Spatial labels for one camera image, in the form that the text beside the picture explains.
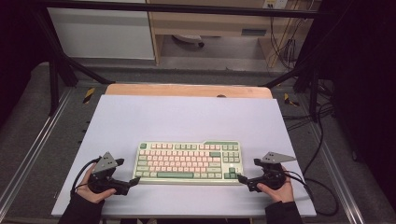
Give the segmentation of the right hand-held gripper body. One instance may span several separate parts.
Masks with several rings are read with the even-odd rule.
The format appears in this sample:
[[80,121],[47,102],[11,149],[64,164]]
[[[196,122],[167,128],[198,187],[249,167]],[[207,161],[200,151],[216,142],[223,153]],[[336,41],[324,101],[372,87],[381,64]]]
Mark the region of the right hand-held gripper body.
[[295,158],[284,154],[268,152],[261,160],[263,166],[260,167],[262,168],[263,175],[249,179],[247,181],[248,189],[250,191],[261,192],[257,188],[258,183],[263,183],[271,189],[281,188],[286,180],[281,163],[295,161]]

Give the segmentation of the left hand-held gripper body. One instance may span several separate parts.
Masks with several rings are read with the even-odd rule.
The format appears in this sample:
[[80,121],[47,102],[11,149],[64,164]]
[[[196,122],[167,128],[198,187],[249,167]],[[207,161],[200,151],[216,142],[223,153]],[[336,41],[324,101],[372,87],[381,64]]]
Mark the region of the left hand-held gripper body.
[[113,156],[107,152],[94,166],[88,186],[94,193],[101,193],[107,189],[115,189],[116,195],[127,195],[128,182],[114,179],[112,175],[118,167]]

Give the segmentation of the green and pink keyboard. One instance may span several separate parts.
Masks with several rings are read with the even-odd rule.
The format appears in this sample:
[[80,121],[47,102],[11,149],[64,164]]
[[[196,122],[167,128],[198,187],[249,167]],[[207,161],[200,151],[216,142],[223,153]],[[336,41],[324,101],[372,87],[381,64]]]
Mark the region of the green and pink keyboard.
[[237,141],[142,142],[134,164],[145,184],[238,185],[242,173]]

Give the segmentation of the person's right hand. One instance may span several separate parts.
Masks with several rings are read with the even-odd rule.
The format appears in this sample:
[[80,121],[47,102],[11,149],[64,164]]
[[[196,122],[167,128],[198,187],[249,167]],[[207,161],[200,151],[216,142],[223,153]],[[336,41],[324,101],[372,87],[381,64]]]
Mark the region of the person's right hand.
[[293,188],[290,181],[290,178],[287,176],[285,183],[279,189],[271,189],[264,185],[263,183],[259,183],[257,188],[271,197],[274,203],[282,202],[289,203],[294,201]]

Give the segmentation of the person's left hand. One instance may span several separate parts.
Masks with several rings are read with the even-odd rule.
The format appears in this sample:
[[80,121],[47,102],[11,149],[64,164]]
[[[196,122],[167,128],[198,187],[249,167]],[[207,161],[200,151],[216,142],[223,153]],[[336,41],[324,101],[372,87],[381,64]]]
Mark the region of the person's left hand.
[[91,202],[91,203],[100,203],[101,201],[105,200],[106,198],[112,196],[116,193],[115,189],[107,189],[101,193],[94,193],[88,187],[88,181],[90,179],[92,170],[95,164],[93,164],[83,176],[80,184],[76,188],[76,193],[81,196],[83,199]]

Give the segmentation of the yellow clamp right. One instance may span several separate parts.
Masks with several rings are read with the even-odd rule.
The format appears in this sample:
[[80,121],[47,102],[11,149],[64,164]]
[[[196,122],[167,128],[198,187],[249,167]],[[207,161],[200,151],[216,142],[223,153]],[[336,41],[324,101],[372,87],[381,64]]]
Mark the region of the yellow clamp right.
[[284,93],[284,103],[287,105],[300,106],[297,101],[292,101],[287,93]]

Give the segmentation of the yellow clamp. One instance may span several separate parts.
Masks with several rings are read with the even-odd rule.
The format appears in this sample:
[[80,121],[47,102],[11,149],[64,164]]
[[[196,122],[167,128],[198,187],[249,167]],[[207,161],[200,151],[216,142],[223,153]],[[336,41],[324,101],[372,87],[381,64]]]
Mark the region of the yellow clamp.
[[91,100],[94,91],[95,91],[95,88],[89,88],[87,90],[87,92],[86,92],[86,94],[84,96],[84,99],[82,101],[83,104],[87,104]]
[[287,105],[300,106],[297,101],[292,101],[287,93],[284,93],[284,103]]

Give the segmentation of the yellow clamp left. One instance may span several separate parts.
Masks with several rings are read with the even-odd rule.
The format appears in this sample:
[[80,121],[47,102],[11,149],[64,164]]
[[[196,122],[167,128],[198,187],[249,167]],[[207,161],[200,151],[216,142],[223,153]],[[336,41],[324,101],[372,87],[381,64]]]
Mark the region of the yellow clamp left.
[[91,100],[94,91],[95,91],[95,88],[89,88],[87,90],[87,92],[86,92],[86,94],[84,96],[84,99],[82,101],[83,104],[87,104]]

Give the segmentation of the white board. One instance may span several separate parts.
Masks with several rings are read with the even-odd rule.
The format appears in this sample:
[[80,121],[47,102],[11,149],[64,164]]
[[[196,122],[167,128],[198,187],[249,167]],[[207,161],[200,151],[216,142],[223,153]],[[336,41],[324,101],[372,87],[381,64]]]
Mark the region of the white board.
[[[261,175],[261,168],[253,161],[268,152],[294,154],[274,99],[104,95],[52,213],[56,217],[63,214],[79,170],[106,152],[124,160],[115,178],[129,180],[139,143],[205,140],[238,141],[247,177]],[[270,202],[267,195],[251,192],[245,185],[149,185],[141,182],[130,188],[125,196],[108,198],[102,214],[104,217],[263,217]]]

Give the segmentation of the wooden table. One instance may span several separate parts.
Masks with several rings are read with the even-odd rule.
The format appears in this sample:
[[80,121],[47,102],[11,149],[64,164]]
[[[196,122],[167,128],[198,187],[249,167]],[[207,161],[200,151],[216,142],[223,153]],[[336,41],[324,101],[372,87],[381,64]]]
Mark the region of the wooden table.
[[264,87],[183,85],[183,84],[110,84],[106,95],[191,96],[220,98],[272,99],[271,91]]

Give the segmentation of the white cabinet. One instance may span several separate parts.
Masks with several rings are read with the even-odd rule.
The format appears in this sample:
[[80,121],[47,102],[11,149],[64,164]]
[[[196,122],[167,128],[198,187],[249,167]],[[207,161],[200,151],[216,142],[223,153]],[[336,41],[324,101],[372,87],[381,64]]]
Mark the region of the white cabinet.
[[70,57],[153,60],[147,12],[49,8]]

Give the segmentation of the office chair base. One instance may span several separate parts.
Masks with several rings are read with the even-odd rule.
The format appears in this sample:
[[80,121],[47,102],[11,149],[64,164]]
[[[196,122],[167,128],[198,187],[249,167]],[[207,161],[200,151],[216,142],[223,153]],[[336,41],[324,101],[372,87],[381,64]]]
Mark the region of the office chair base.
[[174,38],[191,44],[197,44],[199,48],[203,48],[205,43],[199,35],[174,35]]

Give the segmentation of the light wooden desk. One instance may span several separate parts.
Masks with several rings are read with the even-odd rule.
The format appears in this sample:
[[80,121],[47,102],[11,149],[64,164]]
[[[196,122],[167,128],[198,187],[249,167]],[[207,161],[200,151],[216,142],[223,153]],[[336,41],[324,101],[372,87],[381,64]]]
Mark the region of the light wooden desk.
[[[175,4],[215,7],[263,8],[264,0],[146,0],[149,4]],[[284,9],[317,11],[321,0],[288,0]],[[288,40],[303,41],[311,20],[289,18],[243,17],[208,14],[148,14],[154,57],[161,59],[163,38],[167,35],[247,36],[256,37],[269,67],[280,59],[280,49]]]

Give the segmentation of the white power socket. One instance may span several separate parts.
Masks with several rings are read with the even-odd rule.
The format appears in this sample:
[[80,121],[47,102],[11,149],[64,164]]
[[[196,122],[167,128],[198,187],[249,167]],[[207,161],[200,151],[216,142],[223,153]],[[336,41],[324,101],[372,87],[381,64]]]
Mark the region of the white power socket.
[[284,9],[288,0],[264,0],[263,8]]

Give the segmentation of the aluminium floor rail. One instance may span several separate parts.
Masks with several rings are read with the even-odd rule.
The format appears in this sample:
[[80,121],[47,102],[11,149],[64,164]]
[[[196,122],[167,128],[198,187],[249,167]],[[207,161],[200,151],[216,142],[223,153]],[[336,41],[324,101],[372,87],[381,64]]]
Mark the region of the aluminium floor rail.
[[50,134],[57,124],[59,117],[62,115],[70,95],[74,92],[73,88],[65,88],[59,100],[58,108],[52,115],[47,116],[44,124],[39,132],[35,135],[33,142],[27,147],[23,160],[18,169],[12,175],[1,175],[0,180],[7,181],[7,186],[0,194],[0,222],[5,218],[8,209],[13,204],[18,195],[23,182],[29,175],[36,159],[38,158],[42,148],[50,137]]
[[350,224],[365,224],[364,218],[361,214],[355,199],[349,189],[347,182],[341,173],[341,169],[337,165],[330,148],[324,140],[324,134],[320,132],[319,125],[313,123],[310,125],[315,137],[320,142],[319,152],[321,158],[326,166],[329,173],[330,179],[334,185],[337,196],[340,200],[341,205],[346,213],[346,216]]

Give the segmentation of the black metal frame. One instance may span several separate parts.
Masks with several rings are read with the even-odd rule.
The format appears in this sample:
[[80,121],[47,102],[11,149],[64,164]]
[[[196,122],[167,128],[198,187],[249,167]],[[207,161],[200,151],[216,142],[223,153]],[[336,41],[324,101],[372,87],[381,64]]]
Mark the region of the black metal frame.
[[31,14],[35,22],[40,27],[43,36],[49,43],[49,69],[50,69],[50,92],[51,108],[50,114],[54,114],[58,108],[59,94],[56,84],[59,74],[67,86],[76,86],[77,78],[73,72],[76,68],[88,77],[93,78],[101,84],[113,84],[113,81],[100,77],[87,67],[70,58],[62,49],[56,31],[50,29],[50,21],[44,19],[44,10],[51,8],[68,9],[89,9],[106,11],[132,11],[132,12],[161,12],[161,13],[181,13],[195,15],[230,15],[243,17],[266,17],[266,18],[297,18],[297,19],[326,19],[332,13],[325,11],[303,11],[290,9],[258,9],[248,7],[215,7],[215,6],[194,6],[175,4],[146,4],[146,3],[125,3],[125,2],[105,2],[105,1],[74,1],[74,0],[32,0],[30,2]]

